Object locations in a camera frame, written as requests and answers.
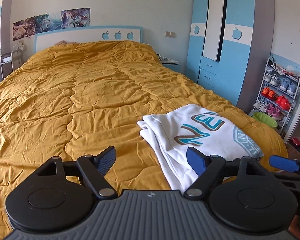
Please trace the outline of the white printed sweatshirt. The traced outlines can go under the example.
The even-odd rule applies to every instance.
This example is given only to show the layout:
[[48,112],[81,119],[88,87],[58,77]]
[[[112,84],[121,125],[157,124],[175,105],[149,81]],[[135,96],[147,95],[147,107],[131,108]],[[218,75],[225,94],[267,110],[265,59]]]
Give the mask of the white printed sweatshirt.
[[184,192],[198,178],[186,159],[189,147],[227,161],[243,156],[263,157],[257,143],[233,122],[198,105],[189,104],[167,114],[145,115],[137,124],[173,190]]

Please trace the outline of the green plastic basin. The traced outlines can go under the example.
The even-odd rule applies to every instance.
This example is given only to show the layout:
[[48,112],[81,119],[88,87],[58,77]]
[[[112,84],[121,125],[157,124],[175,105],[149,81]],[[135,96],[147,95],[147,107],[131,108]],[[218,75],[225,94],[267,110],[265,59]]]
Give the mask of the green plastic basin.
[[256,119],[257,121],[268,125],[269,127],[276,129],[277,128],[277,122],[269,115],[262,113],[262,112],[254,112],[252,114],[252,118]]

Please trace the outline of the yellow quilted bedspread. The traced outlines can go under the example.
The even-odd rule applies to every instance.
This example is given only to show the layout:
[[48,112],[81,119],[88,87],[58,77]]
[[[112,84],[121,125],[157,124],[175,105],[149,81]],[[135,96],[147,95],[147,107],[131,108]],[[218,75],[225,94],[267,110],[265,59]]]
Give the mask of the yellow quilted bedspread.
[[163,67],[150,45],[101,41],[34,54],[0,83],[0,239],[10,233],[6,197],[53,156],[73,161],[114,146],[106,178],[117,191],[169,189],[137,122],[188,104],[221,114],[249,135],[264,167],[271,155],[288,155],[274,129]]

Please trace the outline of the metal shoe rack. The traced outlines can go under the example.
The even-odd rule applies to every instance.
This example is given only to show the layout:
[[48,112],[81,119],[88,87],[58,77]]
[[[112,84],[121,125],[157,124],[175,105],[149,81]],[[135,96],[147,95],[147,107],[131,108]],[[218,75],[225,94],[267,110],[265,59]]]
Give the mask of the metal shoe rack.
[[257,99],[250,116],[256,111],[271,116],[277,122],[275,129],[285,135],[300,98],[300,69],[290,64],[282,66],[273,56],[267,59]]

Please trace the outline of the blue bedside table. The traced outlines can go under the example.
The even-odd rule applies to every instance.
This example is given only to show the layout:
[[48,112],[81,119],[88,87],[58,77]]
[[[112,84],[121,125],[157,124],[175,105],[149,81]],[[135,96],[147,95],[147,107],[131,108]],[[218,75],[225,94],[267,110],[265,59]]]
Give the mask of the blue bedside table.
[[175,72],[181,73],[181,65],[180,65],[180,63],[178,61],[170,59],[168,57],[164,57],[161,54],[158,54],[157,56],[158,56],[158,58],[160,60],[160,63],[164,67],[169,68],[170,70],[173,70]]

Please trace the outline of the blue white wardrobe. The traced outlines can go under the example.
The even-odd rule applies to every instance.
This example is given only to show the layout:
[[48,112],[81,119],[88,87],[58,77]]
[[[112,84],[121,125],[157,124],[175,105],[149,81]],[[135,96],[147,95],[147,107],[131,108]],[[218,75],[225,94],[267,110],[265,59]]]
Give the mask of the blue white wardrobe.
[[185,74],[249,112],[274,34],[275,0],[193,0]]

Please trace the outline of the grey folding chair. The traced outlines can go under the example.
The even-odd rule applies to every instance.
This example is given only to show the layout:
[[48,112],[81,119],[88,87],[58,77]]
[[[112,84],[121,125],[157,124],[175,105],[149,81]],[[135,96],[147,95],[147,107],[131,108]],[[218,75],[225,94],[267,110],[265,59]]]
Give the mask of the grey folding chair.
[[24,64],[23,51],[15,49],[10,53],[4,53],[0,57],[0,65],[3,78],[6,78],[11,72],[15,71]]

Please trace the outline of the white blue headboard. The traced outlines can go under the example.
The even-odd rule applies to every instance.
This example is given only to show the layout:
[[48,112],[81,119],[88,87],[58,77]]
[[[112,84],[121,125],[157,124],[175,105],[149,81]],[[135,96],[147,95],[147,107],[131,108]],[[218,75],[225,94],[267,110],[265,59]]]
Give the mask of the white blue headboard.
[[36,53],[49,48],[59,41],[87,43],[125,40],[143,42],[143,27],[103,25],[60,29],[39,33],[34,37],[34,52]]

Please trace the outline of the wall light switch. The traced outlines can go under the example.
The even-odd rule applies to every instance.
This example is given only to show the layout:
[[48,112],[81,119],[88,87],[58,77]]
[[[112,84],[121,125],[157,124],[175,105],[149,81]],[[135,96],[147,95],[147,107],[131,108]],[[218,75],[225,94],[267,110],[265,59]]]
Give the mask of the wall light switch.
[[175,38],[176,37],[176,33],[175,32],[172,32],[172,31],[167,31],[165,33],[165,37],[168,37],[168,38]]

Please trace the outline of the anime wall posters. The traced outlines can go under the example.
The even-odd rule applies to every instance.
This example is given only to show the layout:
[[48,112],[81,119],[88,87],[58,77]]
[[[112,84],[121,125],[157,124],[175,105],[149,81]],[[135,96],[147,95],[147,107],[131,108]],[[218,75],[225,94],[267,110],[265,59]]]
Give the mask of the anime wall posters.
[[32,16],[12,24],[13,40],[36,34],[90,26],[90,8],[79,8]]

